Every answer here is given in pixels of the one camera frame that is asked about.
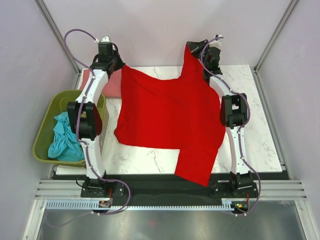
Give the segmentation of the red t shirt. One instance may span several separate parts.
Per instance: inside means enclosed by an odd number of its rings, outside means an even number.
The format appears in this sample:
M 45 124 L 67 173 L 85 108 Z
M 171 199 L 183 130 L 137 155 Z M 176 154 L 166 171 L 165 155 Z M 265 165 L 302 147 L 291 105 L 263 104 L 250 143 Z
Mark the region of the red t shirt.
M 161 80 L 124 66 L 121 109 L 114 134 L 119 143 L 179 150 L 174 173 L 206 187 L 223 143 L 220 98 L 203 78 L 203 67 L 188 48 L 181 74 Z

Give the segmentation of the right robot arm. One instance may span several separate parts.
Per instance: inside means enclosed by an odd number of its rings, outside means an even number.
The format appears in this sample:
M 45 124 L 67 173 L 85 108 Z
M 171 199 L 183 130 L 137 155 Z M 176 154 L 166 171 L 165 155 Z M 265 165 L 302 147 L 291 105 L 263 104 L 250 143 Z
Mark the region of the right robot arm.
M 210 41 L 188 41 L 186 45 L 203 66 L 204 80 L 221 99 L 219 118 L 226 128 L 231 153 L 227 187 L 233 196 L 240 197 L 255 188 L 254 170 L 247 163 L 245 149 L 245 125 L 250 120 L 251 111 L 246 94 L 232 89 L 224 80 L 219 64 L 222 39 L 221 35 L 216 35 Z

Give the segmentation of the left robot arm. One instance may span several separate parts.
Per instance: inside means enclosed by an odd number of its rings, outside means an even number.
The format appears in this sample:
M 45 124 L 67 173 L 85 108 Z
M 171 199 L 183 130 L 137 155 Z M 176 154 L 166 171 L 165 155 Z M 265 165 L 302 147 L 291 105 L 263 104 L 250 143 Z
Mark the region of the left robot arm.
M 103 180 L 106 170 L 102 161 L 100 135 L 104 124 L 97 104 L 111 75 L 125 63 L 120 57 L 118 47 L 109 37 L 96 42 L 98 54 L 92 64 L 85 67 L 89 70 L 88 80 L 78 98 L 67 104 L 67 113 L 70 128 L 84 152 L 86 177 L 97 180 L 92 185 L 92 191 L 99 197 L 104 197 L 109 193 L 110 185 Z

